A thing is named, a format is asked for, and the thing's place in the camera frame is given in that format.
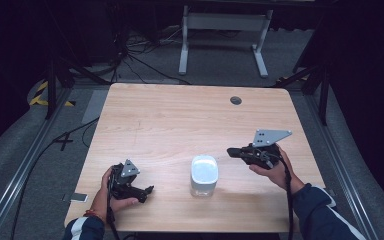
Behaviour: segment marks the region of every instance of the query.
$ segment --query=blue sleeve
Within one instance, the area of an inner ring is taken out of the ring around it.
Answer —
[[[98,217],[81,217],[72,220],[65,228],[63,240],[100,240],[104,238],[105,225]]]
[[[306,184],[294,194],[295,214],[305,240],[365,239],[336,210],[335,200],[323,189]]]

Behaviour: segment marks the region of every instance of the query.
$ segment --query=yellow and black tape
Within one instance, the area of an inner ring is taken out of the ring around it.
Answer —
[[[48,101],[41,100],[40,96],[45,91],[45,89],[48,87],[48,81],[43,80],[42,84],[38,87],[36,93],[33,96],[33,99],[30,101],[30,105],[44,105],[48,106]],[[64,106],[66,107],[74,107],[76,106],[76,101],[67,101]]]

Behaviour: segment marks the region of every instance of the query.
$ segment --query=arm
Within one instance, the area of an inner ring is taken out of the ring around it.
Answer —
[[[83,217],[72,220],[66,227],[63,239],[103,239],[107,217],[108,180],[112,168],[102,176],[101,188],[96,193],[92,205]],[[136,198],[115,200],[111,198],[111,208],[114,213],[139,201]]]
[[[300,230],[304,239],[365,239],[357,229],[351,226],[332,208],[335,201],[321,188],[304,184],[295,175],[289,158],[280,147],[280,153],[291,173],[291,192],[294,211],[300,221]],[[285,167],[276,165],[266,170],[257,165],[249,168],[255,173],[268,177],[273,183],[286,190]]]

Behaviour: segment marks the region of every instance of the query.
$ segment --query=black round grommet hole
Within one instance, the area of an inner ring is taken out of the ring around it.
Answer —
[[[233,96],[230,98],[230,102],[235,105],[239,105],[242,103],[242,99],[240,97]]]

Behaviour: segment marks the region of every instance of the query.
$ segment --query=bracelet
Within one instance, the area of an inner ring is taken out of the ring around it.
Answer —
[[[99,214],[97,214],[93,209],[86,210],[85,214],[83,214],[83,217],[90,217],[90,216],[98,217],[105,223],[104,219]]]

